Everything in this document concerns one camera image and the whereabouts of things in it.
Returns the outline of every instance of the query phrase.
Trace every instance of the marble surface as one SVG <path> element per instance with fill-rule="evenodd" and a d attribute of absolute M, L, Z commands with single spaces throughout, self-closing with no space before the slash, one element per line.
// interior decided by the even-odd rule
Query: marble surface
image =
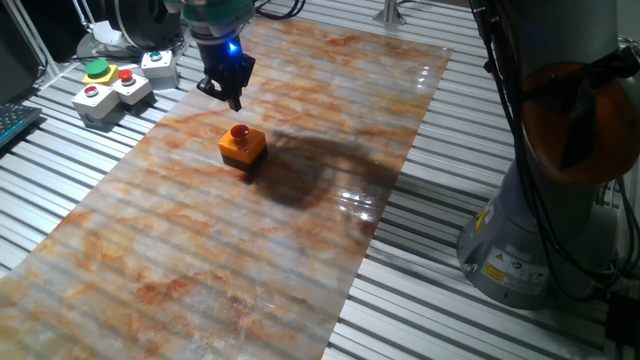
<path fill-rule="evenodd" d="M 320 358 L 450 51 L 291 20 L 243 110 L 192 90 L 8 276 L 0 359 Z M 266 133 L 251 176 L 235 123 Z"/>

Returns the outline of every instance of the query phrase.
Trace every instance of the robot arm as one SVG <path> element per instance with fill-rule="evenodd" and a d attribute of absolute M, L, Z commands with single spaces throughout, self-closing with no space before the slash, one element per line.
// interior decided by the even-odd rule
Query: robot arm
<path fill-rule="evenodd" d="M 182 12 L 204 63 L 198 89 L 240 111 L 255 59 L 242 52 L 240 31 L 255 15 L 251 0 L 165 0 L 169 12 Z"/>
<path fill-rule="evenodd" d="M 629 171 L 640 154 L 640 64 L 618 46 L 616 2 L 471 3 L 545 174 L 594 186 Z"/>

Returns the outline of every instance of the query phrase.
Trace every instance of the black cable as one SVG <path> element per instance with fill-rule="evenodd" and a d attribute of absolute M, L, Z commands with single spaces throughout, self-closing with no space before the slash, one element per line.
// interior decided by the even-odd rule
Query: black cable
<path fill-rule="evenodd" d="M 631 207 L 631 203 L 629 202 L 629 198 L 627 197 L 627 190 L 624 186 L 624 179 L 620 177 L 618 180 L 618 188 L 620 188 L 620 195 L 622 195 L 622 205 L 624 207 L 625 217 L 627 218 L 627 227 L 629 228 L 629 249 L 627 254 L 628 263 L 623 267 L 623 271 L 625 275 L 629 272 L 635 270 L 640 263 L 640 251 L 636 255 L 635 259 L 633 259 L 633 253 L 636 248 L 636 239 L 640 237 L 640 226 L 638 225 L 638 219 L 633 213 L 633 209 Z"/>
<path fill-rule="evenodd" d="M 298 14 L 300 14 L 300 12 L 302 11 L 306 3 L 307 3 L 307 0 L 294 0 L 293 6 L 291 6 L 291 9 L 286 14 L 283 14 L 283 15 L 277 15 L 277 14 L 263 11 L 262 6 L 264 6 L 266 4 L 265 3 L 256 7 L 256 14 L 264 16 L 267 19 L 271 19 L 271 20 L 291 19 L 298 16 Z"/>

